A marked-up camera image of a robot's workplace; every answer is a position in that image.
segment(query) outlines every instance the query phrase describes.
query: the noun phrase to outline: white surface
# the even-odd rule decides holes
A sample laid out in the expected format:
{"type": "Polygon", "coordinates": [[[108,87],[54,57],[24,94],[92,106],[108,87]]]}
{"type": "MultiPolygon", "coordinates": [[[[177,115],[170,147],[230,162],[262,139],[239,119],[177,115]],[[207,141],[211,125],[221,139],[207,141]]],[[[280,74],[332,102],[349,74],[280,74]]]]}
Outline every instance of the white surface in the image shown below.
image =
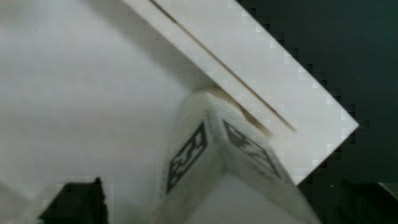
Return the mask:
{"type": "Polygon", "coordinates": [[[111,0],[0,1],[0,68],[0,181],[31,200],[99,175],[111,223],[140,223],[177,107],[209,79],[111,0]]]}
{"type": "Polygon", "coordinates": [[[298,224],[301,222],[239,179],[227,174],[186,221],[186,224],[202,223],[298,224]]]}
{"type": "Polygon", "coordinates": [[[356,122],[236,1],[156,0],[175,22],[149,1],[124,1],[268,129],[298,183],[356,122]]]}

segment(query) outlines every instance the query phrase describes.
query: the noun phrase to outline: black marking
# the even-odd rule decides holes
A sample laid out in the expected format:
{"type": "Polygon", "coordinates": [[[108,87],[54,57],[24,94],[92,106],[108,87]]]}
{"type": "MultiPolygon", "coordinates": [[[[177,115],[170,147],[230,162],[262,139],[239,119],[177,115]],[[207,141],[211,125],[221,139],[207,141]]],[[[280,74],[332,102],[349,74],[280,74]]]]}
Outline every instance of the black marking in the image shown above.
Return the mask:
{"type": "Polygon", "coordinates": [[[280,174],[278,174],[275,165],[271,163],[266,150],[260,148],[257,143],[252,141],[252,139],[244,136],[244,134],[237,131],[237,129],[232,127],[232,125],[225,121],[223,121],[223,126],[227,131],[227,138],[232,145],[280,178],[280,174]]]}
{"type": "Polygon", "coordinates": [[[166,189],[165,189],[166,194],[197,161],[197,158],[202,154],[205,147],[207,147],[205,129],[204,129],[204,123],[200,123],[195,133],[191,134],[191,137],[188,139],[188,142],[184,143],[182,148],[177,151],[177,154],[170,160],[168,175],[166,175],[166,189]]]}

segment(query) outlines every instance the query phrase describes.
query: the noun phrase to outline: dark background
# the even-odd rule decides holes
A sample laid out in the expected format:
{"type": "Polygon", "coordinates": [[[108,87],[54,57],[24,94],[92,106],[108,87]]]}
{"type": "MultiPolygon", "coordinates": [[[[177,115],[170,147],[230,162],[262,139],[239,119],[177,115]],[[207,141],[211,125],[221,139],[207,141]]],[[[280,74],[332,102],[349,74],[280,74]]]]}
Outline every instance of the dark background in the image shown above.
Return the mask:
{"type": "Polygon", "coordinates": [[[358,129],[300,184],[323,224],[340,180],[398,183],[398,1],[239,0],[358,129]]]}

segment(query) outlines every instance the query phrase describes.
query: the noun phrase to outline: black pattern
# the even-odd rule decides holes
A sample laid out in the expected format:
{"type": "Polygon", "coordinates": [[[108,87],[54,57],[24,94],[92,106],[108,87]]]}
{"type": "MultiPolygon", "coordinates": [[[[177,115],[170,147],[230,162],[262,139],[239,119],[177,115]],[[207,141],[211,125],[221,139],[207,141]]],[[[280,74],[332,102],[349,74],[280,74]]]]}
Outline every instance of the black pattern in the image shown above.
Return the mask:
{"type": "Polygon", "coordinates": [[[207,139],[205,139],[205,129],[204,123],[200,123],[195,133],[188,139],[188,142],[182,145],[181,150],[170,160],[168,164],[168,175],[166,175],[166,189],[165,193],[170,192],[182,175],[189,169],[191,164],[202,154],[202,151],[207,147],[207,139]]]}
{"type": "Polygon", "coordinates": [[[227,138],[232,145],[280,178],[280,174],[264,149],[225,121],[223,126],[227,131],[227,138]]]}

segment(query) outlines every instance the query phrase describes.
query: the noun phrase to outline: black object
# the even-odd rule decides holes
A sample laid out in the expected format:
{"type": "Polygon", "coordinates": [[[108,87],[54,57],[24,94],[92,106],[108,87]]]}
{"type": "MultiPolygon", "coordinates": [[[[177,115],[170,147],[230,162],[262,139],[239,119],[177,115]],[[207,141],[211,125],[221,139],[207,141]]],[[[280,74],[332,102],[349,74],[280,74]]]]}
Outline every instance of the black object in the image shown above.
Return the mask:
{"type": "Polygon", "coordinates": [[[335,224],[396,224],[398,197],[387,184],[340,186],[340,202],[333,213],[335,224]]]}
{"type": "Polygon", "coordinates": [[[108,224],[101,180],[67,183],[38,219],[44,224],[108,224]]]}

